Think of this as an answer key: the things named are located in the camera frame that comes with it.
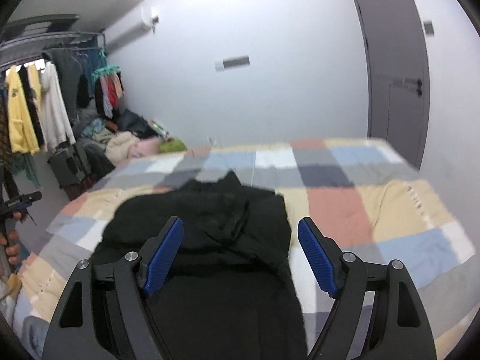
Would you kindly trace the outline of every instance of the yellow jacket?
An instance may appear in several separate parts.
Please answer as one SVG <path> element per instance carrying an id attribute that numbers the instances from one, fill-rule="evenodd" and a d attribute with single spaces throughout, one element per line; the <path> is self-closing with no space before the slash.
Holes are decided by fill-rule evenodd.
<path id="1" fill-rule="evenodd" d="M 37 113 L 40 114 L 40 106 L 42 103 L 42 86 L 40 85 L 40 77 L 38 76 L 38 70 L 35 64 L 30 64 L 27 67 L 27 71 L 30 86 L 35 92 L 35 105 L 37 106 Z"/>
<path id="2" fill-rule="evenodd" d="M 35 154 L 40 151 L 32 120 L 28 113 L 20 76 L 16 66 L 10 68 L 5 79 L 8 85 L 8 129 L 13 153 Z"/>

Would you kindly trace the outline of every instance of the gray door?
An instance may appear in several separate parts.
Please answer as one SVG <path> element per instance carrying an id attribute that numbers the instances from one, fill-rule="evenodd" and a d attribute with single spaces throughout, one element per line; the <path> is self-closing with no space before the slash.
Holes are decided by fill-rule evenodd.
<path id="1" fill-rule="evenodd" d="M 370 78 L 369 136 L 420 168 L 430 101 L 427 48 L 414 0 L 356 0 Z"/>

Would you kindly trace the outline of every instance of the ribbed blue rubber pad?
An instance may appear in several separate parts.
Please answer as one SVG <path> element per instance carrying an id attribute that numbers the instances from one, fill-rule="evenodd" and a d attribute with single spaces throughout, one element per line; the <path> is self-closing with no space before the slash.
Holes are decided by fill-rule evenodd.
<path id="1" fill-rule="evenodd" d="M 334 298 L 338 292 L 333 265 L 305 220 L 298 223 L 298 240 L 322 291 Z"/>
<path id="2" fill-rule="evenodd" d="M 148 265 L 147 281 L 143 290 L 147 297 L 162 288 L 173 259 L 182 243 L 183 222 L 177 219 Z"/>

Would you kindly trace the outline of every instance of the white long-sleeve shirt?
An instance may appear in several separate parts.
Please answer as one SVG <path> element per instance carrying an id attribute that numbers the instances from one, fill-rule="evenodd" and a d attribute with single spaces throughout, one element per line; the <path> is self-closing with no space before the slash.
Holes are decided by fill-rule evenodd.
<path id="1" fill-rule="evenodd" d="M 74 132 L 71 130 L 65 110 L 57 68 L 53 63 L 45 64 L 45 72 L 42 74 L 41 81 L 43 99 L 40 107 L 40 124 L 45 133 L 46 149 L 53 150 L 66 140 L 70 144 L 74 144 Z"/>

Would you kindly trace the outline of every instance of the checkered blanket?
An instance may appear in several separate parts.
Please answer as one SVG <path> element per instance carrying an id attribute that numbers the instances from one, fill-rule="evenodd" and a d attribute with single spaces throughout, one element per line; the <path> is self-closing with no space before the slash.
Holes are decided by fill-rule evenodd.
<path id="1" fill-rule="evenodd" d="M 457 343 L 480 302 L 475 249 L 430 185 L 378 139 L 190 150 L 123 164 L 68 204 L 46 230 L 43 249 L 24 262 L 13 319 L 16 334 L 28 315 L 50 321 L 75 264 L 90 256 L 122 202 L 171 190 L 192 178 L 217 180 L 230 169 L 243 184 L 285 197 L 293 230 L 289 260 L 309 347 L 333 302 L 318 288 L 299 245 L 296 229 L 304 216 L 366 262 L 403 261 L 426 308 L 438 358 Z M 365 298 L 351 356 L 362 347 L 372 302 Z"/>

